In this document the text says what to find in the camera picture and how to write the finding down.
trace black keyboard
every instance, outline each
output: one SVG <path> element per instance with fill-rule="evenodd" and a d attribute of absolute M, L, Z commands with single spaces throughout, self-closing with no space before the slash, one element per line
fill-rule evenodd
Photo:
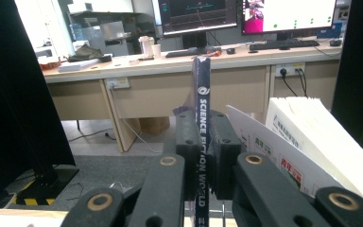
<path fill-rule="evenodd" d="M 177 57 L 185 57 L 185 56 L 197 56 L 197 55 L 207 54 L 208 50 L 217 51 L 220 49 L 221 48 L 217 48 L 217 47 L 215 47 L 215 48 L 192 48 L 192 49 L 187 49 L 187 50 L 169 52 L 166 54 L 166 57 L 167 58 L 177 58 Z"/>
<path fill-rule="evenodd" d="M 266 44 L 252 44 L 250 45 L 250 50 L 266 50 L 266 49 L 289 49 L 297 47 L 309 47 L 318 46 L 318 42 L 314 40 L 287 40 L 287 41 L 270 41 Z"/>

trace monitor screen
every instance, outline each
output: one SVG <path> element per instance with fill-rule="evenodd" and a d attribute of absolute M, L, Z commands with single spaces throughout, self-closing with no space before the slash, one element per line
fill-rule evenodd
<path fill-rule="evenodd" d="M 240 0 L 242 34 L 331 27 L 336 0 Z"/>
<path fill-rule="evenodd" d="M 157 1 L 164 36 L 237 26 L 236 0 Z"/>

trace desk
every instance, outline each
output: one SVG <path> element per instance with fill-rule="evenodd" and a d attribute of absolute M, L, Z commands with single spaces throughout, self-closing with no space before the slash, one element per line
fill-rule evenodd
<path fill-rule="evenodd" d="M 31 221 L 33 221 L 36 227 L 38 226 L 50 226 L 50 227 L 60 227 L 61 222 L 66 217 L 67 212 L 64 211 L 42 211 L 42 210 L 15 210 L 15 209 L 0 209 L 0 226 L 22 226 L 26 227 Z M 47 222 L 44 218 L 51 218 L 50 222 Z M 25 225 L 21 223 L 13 223 L 13 221 L 24 221 Z M 190 218 L 184 218 L 184 227 L 191 227 Z M 221 227 L 221 218 L 210 218 L 211 227 Z M 234 219 L 227 218 L 226 226 L 236 227 Z"/>
<path fill-rule="evenodd" d="M 225 113 L 225 105 L 230 104 L 245 113 L 266 115 L 271 96 L 290 96 L 275 79 L 274 65 L 292 62 L 306 63 L 305 74 L 314 81 L 308 81 L 309 95 L 331 105 L 340 51 L 341 46 L 331 47 L 327 42 L 317 48 L 256 54 L 239 46 L 234 55 L 213 57 L 211 109 Z M 172 115 L 191 90 L 191 57 L 167 59 L 165 54 L 136 65 L 129 65 L 129 60 L 139 56 L 116 57 L 82 71 L 58 73 L 53 69 L 43 74 L 61 120 L 110 119 L 119 149 L 127 151 L 136 137 L 130 126 L 140 130 L 138 118 Z M 112 78 L 128 78 L 130 87 L 110 90 L 105 79 Z"/>

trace brass ring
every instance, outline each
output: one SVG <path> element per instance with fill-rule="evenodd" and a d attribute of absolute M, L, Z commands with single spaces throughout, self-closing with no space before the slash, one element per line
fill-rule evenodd
<path fill-rule="evenodd" d="M 95 204 L 95 201 L 100 198 L 105 198 L 106 201 L 102 204 Z M 99 193 L 97 195 L 94 195 L 93 197 L 91 197 L 88 200 L 87 207 L 88 207 L 88 209 L 90 209 L 92 211 L 100 211 L 100 210 L 106 209 L 108 206 L 110 206 L 112 201 L 113 201 L 113 198 L 110 194 Z"/>
<path fill-rule="evenodd" d="M 170 157 L 170 156 L 168 156 L 168 157 L 164 157 L 164 158 L 162 158 L 162 159 L 161 159 L 161 161 L 160 161 L 161 165 L 163 165 L 163 166 L 173 166 L 173 165 L 175 165 L 177 162 L 178 162 L 178 160 L 177 160 L 176 158 L 174 158 L 174 157 Z"/>
<path fill-rule="evenodd" d="M 339 198 L 343 198 L 347 201 L 350 202 L 350 204 L 347 204 L 347 203 L 344 203 L 344 202 L 341 202 L 339 200 Z M 338 192 L 333 192 L 331 194 L 329 194 L 329 200 L 336 206 L 342 208 L 342 209 L 345 209 L 345 210 L 351 210 L 351 211 L 354 211 L 354 210 L 357 210 L 359 205 L 358 205 L 358 202 L 356 202 L 355 199 L 347 196 L 347 195 L 344 195 L 344 194 L 341 194 L 341 193 L 338 193 Z"/>
<path fill-rule="evenodd" d="M 254 165 L 261 165 L 263 162 L 263 159 L 258 155 L 248 155 L 246 156 L 246 161 L 248 163 L 254 164 Z"/>

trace power outlet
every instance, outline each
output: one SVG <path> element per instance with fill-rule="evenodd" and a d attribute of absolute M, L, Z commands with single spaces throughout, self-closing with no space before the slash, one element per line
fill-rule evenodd
<path fill-rule="evenodd" d="M 128 78 L 106 79 L 106 84 L 107 88 L 111 90 L 130 87 Z"/>
<path fill-rule="evenodd" d="M 286 76 L 298 76 L 299 73 L 296 71 L 296 69 L 302 69 L 302 73 L 305 72 L 305 63 L 304 62 L 298 62 L 298 63 L 286 63 L 286 64 L 276 64 L 276 72 L 275 77 L 281 77 L 281 69 L 286 70 Z"/>

